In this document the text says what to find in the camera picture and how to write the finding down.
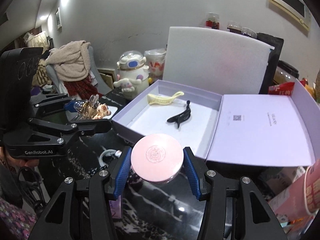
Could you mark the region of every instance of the ceiling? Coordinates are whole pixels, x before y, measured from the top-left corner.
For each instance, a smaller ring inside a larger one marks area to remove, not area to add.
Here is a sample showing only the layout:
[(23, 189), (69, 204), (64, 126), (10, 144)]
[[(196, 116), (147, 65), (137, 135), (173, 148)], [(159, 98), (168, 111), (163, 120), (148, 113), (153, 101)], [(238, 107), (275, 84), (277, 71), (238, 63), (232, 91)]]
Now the ceiling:
[(27, 31), (39, 27), (47, 19), (57, 0), (13, 0), (6, 13), (8, 21), (0, 25), (0, 50)]

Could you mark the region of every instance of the purple package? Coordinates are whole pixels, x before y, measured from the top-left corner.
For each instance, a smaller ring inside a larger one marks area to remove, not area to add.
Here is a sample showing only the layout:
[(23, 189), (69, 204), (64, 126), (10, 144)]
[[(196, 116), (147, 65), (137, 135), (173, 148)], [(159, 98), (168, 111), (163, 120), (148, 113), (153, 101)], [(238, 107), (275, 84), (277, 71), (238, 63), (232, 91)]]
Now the purple package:
[(111, 214), (113, 219), (122, 218), (122, 195), (116, 201), (109, 200)]

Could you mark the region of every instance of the open box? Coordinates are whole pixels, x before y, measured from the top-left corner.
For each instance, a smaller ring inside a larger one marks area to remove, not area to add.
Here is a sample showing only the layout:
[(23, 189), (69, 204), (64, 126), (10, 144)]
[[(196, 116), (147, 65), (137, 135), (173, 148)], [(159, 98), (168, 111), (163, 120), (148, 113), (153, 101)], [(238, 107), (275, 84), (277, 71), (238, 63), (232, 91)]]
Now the open box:
[[(148, 105), (147, 95), (185, 94), (171, 105)], [(180, 125), (166, 120), (185, 110), (191, 118)], [(157, 81), (112, 120), (119, 136), (136, 143), (143, 136), (165, 133), (195, 156), (220, 163), (295, 167), (320, 158), (320, 109), (299, 81), (291, 97), (218, 95), (193, 87)]]

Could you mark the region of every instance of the pink floral clothing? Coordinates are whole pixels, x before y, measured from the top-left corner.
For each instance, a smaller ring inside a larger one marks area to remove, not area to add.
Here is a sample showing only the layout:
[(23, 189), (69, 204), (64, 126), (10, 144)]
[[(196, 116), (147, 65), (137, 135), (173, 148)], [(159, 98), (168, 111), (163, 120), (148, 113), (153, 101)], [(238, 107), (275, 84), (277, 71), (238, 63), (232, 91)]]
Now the pink floral clothing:
[(0, 218), (19, 240), (27, 240), (36, 223), (35, 215), (9, 204), (2, 198), (0, 198)]

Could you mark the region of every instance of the embossed circular logo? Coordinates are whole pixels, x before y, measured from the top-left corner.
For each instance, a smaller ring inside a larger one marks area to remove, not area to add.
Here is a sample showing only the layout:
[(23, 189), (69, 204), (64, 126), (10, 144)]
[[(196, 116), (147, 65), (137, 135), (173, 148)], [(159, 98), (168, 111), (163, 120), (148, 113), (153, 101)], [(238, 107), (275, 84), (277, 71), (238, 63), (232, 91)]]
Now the embossed circular logo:
[(159, 145), (151, 146), (146, 153), (148, 161), (152, 163), (159, 163), (165, 157), (165, 150)]

